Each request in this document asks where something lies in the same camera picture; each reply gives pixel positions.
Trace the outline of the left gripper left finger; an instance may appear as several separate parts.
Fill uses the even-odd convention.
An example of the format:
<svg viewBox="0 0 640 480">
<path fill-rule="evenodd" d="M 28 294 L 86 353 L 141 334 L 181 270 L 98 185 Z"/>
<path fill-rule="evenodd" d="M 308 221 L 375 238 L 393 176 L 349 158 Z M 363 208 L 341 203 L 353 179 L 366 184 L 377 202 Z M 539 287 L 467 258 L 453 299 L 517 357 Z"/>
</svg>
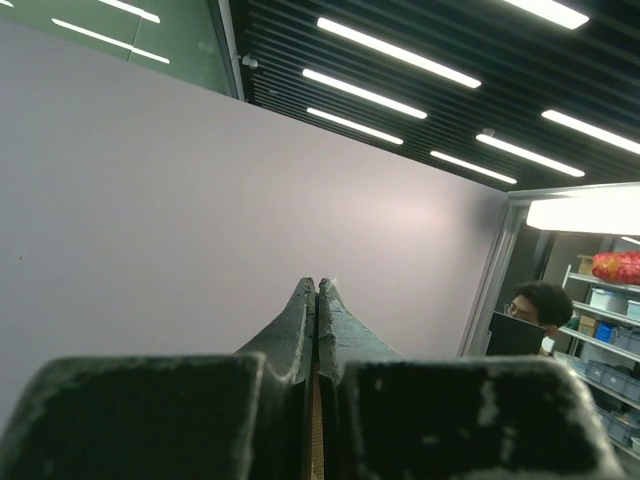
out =
<svg viewBox="0 0 640 480">
<path fill-rule="evenodd" d="M 5 479 L 307 479 L 315 286 L 223 355 L 66 357 L 26 385 Z"/>
</svg>

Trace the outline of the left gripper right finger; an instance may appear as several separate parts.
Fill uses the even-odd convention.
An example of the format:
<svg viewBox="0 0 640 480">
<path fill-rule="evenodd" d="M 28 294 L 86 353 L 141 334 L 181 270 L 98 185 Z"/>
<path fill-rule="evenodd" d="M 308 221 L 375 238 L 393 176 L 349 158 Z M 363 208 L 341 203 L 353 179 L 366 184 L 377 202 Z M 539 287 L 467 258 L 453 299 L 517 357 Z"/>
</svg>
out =
<svg viewBox="0 0 640 480">
<path fill-rule="evenodd" d="M 329 479 L 621 479 L 588 388 L 539 356 L 408 360 L 317 295 Z"/>
</svg>

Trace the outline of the beige cap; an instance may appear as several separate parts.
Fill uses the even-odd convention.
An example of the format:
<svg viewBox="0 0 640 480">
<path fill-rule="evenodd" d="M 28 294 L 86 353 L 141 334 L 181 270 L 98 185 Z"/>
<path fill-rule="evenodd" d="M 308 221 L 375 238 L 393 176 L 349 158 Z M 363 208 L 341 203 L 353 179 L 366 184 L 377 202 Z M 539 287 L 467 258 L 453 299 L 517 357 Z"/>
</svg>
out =
<svg viewBox="0 0 640 480">
<path fill-rule="evenodd" d="M 319 368 L 314 366 L 311 411 L 311 473 L 312 480 L 325 479 L 324 426 Z"/>
</svg>

